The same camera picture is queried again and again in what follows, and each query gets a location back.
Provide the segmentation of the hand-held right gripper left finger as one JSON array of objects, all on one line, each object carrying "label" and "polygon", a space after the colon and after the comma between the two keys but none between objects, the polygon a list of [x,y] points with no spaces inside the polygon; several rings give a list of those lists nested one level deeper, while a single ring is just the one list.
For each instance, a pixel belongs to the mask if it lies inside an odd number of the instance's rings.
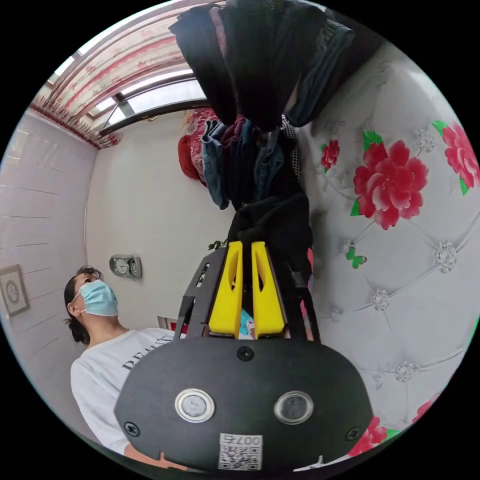
[{"label": "hand-held right gripper left finger", "polygon": [[243,299],[243,246],[228,245],[208,322],[214,336],[238,336]]}]

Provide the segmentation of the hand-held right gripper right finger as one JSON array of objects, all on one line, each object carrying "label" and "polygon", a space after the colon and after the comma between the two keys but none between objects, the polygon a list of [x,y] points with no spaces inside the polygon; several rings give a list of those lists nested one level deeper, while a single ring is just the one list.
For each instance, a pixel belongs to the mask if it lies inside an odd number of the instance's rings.
[{"label": "hand-held right gripper right finger", "polygon": [[265,242],[251,244],[252,305],[256,338],[277,337],[285,320],[275,270]]}]

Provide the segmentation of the person's right hand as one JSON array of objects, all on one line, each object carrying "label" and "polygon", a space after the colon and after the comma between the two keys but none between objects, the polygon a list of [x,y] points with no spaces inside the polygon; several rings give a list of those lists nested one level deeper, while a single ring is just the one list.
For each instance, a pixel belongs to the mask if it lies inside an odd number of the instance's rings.
[{"label": "person's right hand", "polygon": [[164,469],[176,469],[176,470],[181,470],[181,471],[187,471],[188,467],[169,461],[168,459],[165,458],[164,453],[162,452],[160,454],[160,458],[158,460],[158,466]]}]

